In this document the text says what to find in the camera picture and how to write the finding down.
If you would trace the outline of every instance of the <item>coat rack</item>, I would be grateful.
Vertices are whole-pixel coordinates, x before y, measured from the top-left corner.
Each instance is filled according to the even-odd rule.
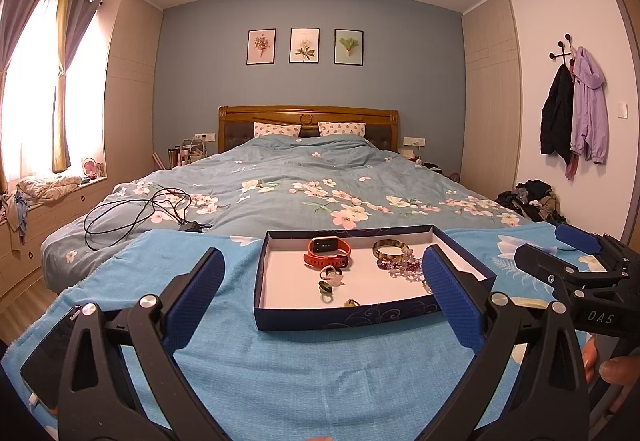
[[[569,47],[572,48],[573,46],[572,46],[571,35],[569,33],[566,33],[564,35],[564,39],[569,42]],[[562,49],[562,53],[560,53],[559,55],[554,55],[553,53],[549,53],[549,58],[551,58],[553,61],[556,61],[556,58],[559,58],[560,56],[562,56],[562,62],[566,66],[566,60],[564,59],[564,57],[565,56],[572,56],[572,54],[564,52],[564,42],[562,42],[562,40],[558,41],[558,47],[560,47],[560,49]],[[569,60],[569,65],[573,66],[573,64],[574,64],[574,59],[571,58]]]

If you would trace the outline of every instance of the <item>purple jacket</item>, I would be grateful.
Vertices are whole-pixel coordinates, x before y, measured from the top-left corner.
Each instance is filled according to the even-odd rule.
[[[571,150],[587,161],[603,164],[609,148],[609,119],[604,99],[604,76],[593,56],[578,47],[575,57],[574,121]]]

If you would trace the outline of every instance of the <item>wooden headboard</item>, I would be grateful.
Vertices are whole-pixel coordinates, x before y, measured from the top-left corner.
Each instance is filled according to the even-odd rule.
[[[302,125],[300,137],[319,136],[318,121],[364,123],[365,138],[380,150],[398,151],[398,111],[348,106],[249,105],[221,106],[218,151],[242,145],[254,137],[254,122]]]

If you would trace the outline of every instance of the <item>small fan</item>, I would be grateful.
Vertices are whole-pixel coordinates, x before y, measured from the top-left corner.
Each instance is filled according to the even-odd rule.
[[[98,165],[95,162],[95,159],[88,157],[84,161],[82,161],[82,172],[84,175],[89,177],[89,179],[95,179],[98,177]]]

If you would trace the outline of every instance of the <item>screw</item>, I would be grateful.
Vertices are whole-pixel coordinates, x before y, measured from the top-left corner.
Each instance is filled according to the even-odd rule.
[[[551,304],[551,309],[553,309],[559,315],[563,314],[566,311],[566,307],[562,302],[553,302]]]
[[[506,306],[509,302],[509,297],[504,293],[494,293],[491,295],[491,302],[497,306]]]
[[[145,295],[140,299],[140,305],[144,308],[153,307],[158,303],[158,298],[155,295]]]
[[[85,316],[92,315],[95,313],[96,309],[97,307],[94,303],[85,304],[84,307],[82,307],[82,314]]]

